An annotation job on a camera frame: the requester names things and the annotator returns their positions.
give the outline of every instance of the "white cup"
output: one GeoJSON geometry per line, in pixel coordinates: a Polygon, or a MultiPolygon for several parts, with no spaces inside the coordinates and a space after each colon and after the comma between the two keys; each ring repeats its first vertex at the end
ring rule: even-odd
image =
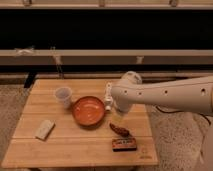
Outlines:
{"type": "Polygon", "coordinates": [[[65,109],[68,109],[71,105],[72,90],[69,87],[60,87],[55,90],[55,97],[59,103],[61,103],[65,109]]]}

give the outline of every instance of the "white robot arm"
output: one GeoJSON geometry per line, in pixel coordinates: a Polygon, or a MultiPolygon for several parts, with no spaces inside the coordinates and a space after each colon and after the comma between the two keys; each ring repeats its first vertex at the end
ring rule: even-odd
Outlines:
{"type": "MultiPolygon", "coordinates": [[[[213,76],[155,84],[141,83],[140,75],[129,71],[112,86],[111,95],[117,110],[127,113],[132,104],[143,103],[213,116],[213,76]]],[[[212,143],[213,126],[204,140],[196,171],[213,170],[212,143]]]]}

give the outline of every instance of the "wire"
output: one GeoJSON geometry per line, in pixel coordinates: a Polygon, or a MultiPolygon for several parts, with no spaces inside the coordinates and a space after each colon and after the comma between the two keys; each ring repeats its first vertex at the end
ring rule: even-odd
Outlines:
{"type": "MultiPolygon", "coordinates": [[[[174,110],[174,111],[164,111],[162,110],[159,106],[155,106],[155,108],[160,111],[161,113],[166,113],[166,114],[172,114],[172,113],[181,113],[181,112],[184,112],[184,111],[181,111],[181,110],[174,110]]],[[[200,116],[202,116],[207,122],[209,125],[211,125],[211,121],[209,120],[209,118],[201,113],[196,113],[200,116]]]]}
{"type": "Polygon", "coordinates": [[[181,113],[181,112],[183,112],[183,111],[181,111],[181,110],[164,111],[164,110],[162,110],[159,106],[155,106],[155,108],[156,108],[157,110],[159,110],[161,113],[167,113],[167,114],[181,113]]]}

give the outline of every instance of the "orange bowl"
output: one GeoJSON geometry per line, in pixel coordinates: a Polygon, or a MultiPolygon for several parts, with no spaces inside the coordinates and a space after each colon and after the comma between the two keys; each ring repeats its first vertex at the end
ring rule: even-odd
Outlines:
{"type": "Polygon", "coordinates": [[[105,107],[97,97],[86,96],[74,103],[72,113],[77,123],[90,126],[101,121],[105,114],[105,107]]]}

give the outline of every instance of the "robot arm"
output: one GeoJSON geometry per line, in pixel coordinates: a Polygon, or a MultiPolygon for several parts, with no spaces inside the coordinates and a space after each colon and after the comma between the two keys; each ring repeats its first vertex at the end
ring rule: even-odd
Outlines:
{"type": "Polygon", "coordinates": [[[143,103],[213,116],[213,77],[141,84],[140,75],[127,72],[113,85],[111,95],[120,112],[143,103]]]}

